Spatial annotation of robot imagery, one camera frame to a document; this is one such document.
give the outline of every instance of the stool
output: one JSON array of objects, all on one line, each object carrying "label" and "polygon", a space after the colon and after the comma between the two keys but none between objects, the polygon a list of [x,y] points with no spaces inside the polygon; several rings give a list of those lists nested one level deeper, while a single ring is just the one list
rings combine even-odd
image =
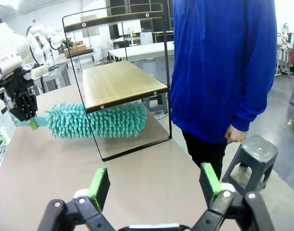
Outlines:
[{"label": "stool", "polygon": [[[277,147],[262,136],[254,135],[247,138],[240,144],[223,177],[223,182],[232,184],[241,195],[245,195],[249,191],[264,189],[273,169],[277,153]],[[234,167],[239,163],[252,169],[252,174],[245,188],[231,176]]]},{"label": "stool", "polygon": [[[150,107],[150,101],[152,100],[157,100],[157,103],[161,105],[156,107]],[[142,99],[141,102],[149,110],[149,112],[164,110],[165,114],[168,113],[166,93]]]}]

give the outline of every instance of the brown box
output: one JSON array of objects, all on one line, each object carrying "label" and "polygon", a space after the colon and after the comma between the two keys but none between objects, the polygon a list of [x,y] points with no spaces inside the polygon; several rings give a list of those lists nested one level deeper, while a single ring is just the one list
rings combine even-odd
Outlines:
[{"label": "brown box", "polygon": [[[71,55],[75,55],[75,54],[77,54],[77,52],[84,51],[85,49],[86,49],[86,45],[81,44],[81,45],[78,45],[78,46],[73,47],[72,49],[70,49],[70,52],[71,52]],[[66,57],[70,55],[69,54],[69,49],[64,50],[64,55]]]}]

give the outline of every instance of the blue sweatshirt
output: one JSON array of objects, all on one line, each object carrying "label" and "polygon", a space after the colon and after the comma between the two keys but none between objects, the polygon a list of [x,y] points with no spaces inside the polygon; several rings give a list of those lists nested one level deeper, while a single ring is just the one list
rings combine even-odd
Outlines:
[{"label": "blue sweatshirt", "polygon": [[274,0],[174,0],[172,121],[206,142],[247,131],[267,106],[276,64]]}]

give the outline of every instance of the black pants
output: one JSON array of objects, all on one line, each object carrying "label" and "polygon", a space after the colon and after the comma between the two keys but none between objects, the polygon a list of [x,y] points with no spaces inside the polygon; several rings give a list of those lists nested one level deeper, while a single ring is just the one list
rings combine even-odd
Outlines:
[{"label": "black pants", "polygon": [[220,179],[227,143],[208,143],[184,131],[182,133],[195,164],[200,167],[201,163],[210,163]]}]

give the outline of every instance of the hand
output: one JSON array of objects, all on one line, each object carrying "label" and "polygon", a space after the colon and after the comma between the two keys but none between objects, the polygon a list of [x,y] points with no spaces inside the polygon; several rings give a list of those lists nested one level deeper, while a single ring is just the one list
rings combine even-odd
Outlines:
[{"label": "hand", "polygon": [[240,142],[244,140],[246,136],[247,136],[247,131],[239,131],[231,124],[228,127],[225,134],[225,138],[227,139],[228,143]]}]

